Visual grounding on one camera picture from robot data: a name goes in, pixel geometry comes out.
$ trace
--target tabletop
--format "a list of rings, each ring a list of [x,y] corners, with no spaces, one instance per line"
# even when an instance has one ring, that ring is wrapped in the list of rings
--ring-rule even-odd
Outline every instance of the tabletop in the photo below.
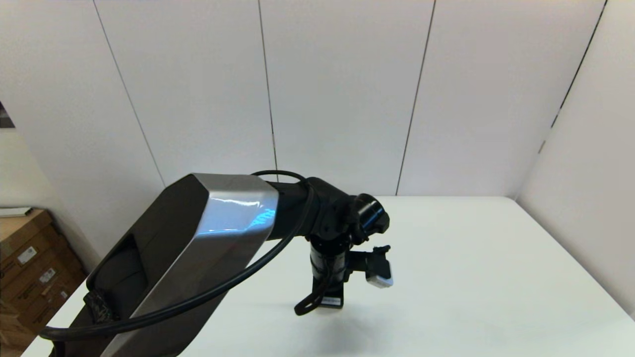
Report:
[[[354,250],[390,244],[393,287],[353,273],[342,310],[296,316],[312,279],[296,238],[227,294],[181,356],[635,356],[635,321],[512,200],[379,200],[391,226]],[[49,325],[68,326],[85,293]],[[23,357],[51,347],[38,337]]]

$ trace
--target white sticker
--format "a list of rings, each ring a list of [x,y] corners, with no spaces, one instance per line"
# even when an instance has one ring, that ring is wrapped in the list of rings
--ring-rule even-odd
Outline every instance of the white sticker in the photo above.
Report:
[[[55,276],[55,270],[51,268],[47,270],[44,274],[42,274],[42,276],[40,276],[40,281],[42,282],[42,284],[46,284],[54,276]]]
[[[31,258],[35,257],[37,254],[37,250],[32,246],[28,247],[22,254],[18,255],[18,261],[20,264],[26,264]]]
[[[339,306],[339,305],[342,305],[342,299],[340,299],[338,297],[325,296],[325,297],[322,298],[322,305]]]

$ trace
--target silver arm casing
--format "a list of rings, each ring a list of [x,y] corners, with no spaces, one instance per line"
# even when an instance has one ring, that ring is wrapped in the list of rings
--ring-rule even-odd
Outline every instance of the silver arm casing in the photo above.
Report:
[[[244,269],[272,231],[278,192],[265,181],[251,175],[193,176],[208,193],[196,231],[130,317],[217,286]],[[223,297],[155,325],[119,334],[101,356],[176,356],[196,337]]]

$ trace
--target robotic arm link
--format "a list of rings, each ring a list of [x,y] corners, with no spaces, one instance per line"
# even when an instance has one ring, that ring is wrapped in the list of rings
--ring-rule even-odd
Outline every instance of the robotic arm link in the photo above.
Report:
[[[90,274],[85,305],[70,328],[46,327],[40,336],[53,341],[56,357],[177,356],[225,293],[295,236],[311,244],[313,275],[312,292],[295,313],[341,309],[353,271],[364,271],[377,287],[392,285],[390,246],[351,251],[389,222],[373,196],[350,196],[316,177],[280,170],[190,174],[167,187]],[[246,267],[272,239],[280,242]]]

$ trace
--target white paper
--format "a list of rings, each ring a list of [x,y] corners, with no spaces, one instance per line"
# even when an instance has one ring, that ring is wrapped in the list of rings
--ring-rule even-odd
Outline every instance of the white paper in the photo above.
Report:
[[[42,276],[40,276],[40,281],[42,284],[46,284],[55,276],[55,270],[53,268],[47,270]]]
[[[31,258],[35,257],[37,254],[37,250],[32,246],[28,247],[22,254],[18,255],[18,261],[21,265],[28,263]]]

